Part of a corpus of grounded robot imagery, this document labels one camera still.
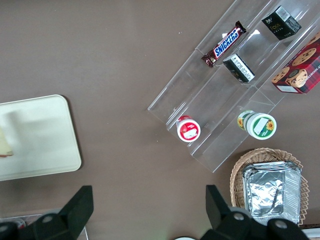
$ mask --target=small round container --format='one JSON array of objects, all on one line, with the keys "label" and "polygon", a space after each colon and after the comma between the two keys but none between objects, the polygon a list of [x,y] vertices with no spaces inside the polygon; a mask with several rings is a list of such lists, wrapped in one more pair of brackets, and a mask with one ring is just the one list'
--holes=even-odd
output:
[{"label": "small round container", "polygon": [[237,119],[237,123],[250,136],[259,140],[271,138],[277,129],[277,122],[272,116],[251,110],[242,112]]},{"label": "small round container", "polygon": [[191,143],[199,138],[201,129],[195,120],[184,115],[176,121],[176,131],[182,141]]}]

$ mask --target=small black box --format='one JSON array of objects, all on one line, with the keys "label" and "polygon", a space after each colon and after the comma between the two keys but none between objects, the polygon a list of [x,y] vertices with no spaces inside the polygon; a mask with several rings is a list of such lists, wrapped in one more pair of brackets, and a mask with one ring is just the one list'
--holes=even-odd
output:
[{"label": "small black box", "polygon": [[237,54],[227,57],[223,60],[223,64],[240,83],[248,83],[255,77],[254,73]]},{"label": "small black box", "polygon": [[268,14],[262,19],[262,22],[279,40],[295,35],[301,28],[300,24],[282,6]]}]

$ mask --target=cookie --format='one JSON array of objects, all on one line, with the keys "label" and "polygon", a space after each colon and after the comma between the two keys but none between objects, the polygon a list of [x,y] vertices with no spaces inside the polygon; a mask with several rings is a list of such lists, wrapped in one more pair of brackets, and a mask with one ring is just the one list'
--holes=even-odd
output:
[{"label": "cookie", "polygon": [[285,80],[285,83],[295,88],[301,88],[306,84],[308,73],[305,69],[293,71]]},{"label": "cookie", "polygon": [[315,54],[317,51],[316,48],[310,48],[306,51],[304,51],[302,54],[300,54],[292,63],[292,66],[297,66],[299,64],[304,63],[305,61],[307,61],[309,58],[311,58],[313,56],[313,54]]},{"label": "cookie", "polygon": [[289,72],[290,67],[285,67],[283,68],[277,75],[275,75],[271,82],[277,83],[280,79],[282,79],[288,72]]},{"label": "cookie", "polygon": [[317,41],[318,39],[320,39],[320,32],[318,32],[307,44],[310,45],[310,44],[313,44],[315,41]]}]

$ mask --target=snack box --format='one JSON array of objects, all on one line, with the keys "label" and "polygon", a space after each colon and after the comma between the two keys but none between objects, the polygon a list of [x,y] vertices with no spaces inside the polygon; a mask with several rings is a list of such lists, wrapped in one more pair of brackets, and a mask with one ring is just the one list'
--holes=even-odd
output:
[{"label": "snack box", "polygon": [[223,60],[223,64],[240,83],[248,83],[255,77],[255,74],[238,54],[227,57]]},{"label": "snack box", "polygon": [[284,93],[306,94],[320,82],[320,32],[272,78]]},{"label": "snack box", "polygon": [[300,24],[282,6],[270,13],[262,22],[279,40],[291,37],[301,29]]}]

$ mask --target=wicker basket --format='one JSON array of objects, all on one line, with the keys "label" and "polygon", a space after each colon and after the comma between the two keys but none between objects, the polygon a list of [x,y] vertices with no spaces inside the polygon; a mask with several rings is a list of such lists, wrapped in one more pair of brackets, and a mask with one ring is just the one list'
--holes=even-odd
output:
[{"label": "wicker basket", "polygon": [[[234,165],[231,178],[230,178],[230,193],[231,203],[233,207],[245,207],[244,201],[244,185],[242,178],[243,169],[250,164],[256,163],[269,163],[269,162],[280,162],[280,161],[292,161],[300,168],[303,168],[301,162],[298,161],[291,153],[282,151],[279,149],[271,148],[257,148],[244,154]],[[300,221],[299,225],[303,224],[303,220],[306,219],[309,200],[309,189],[308,181],[301,178],[301,189],[300,189]]]}]

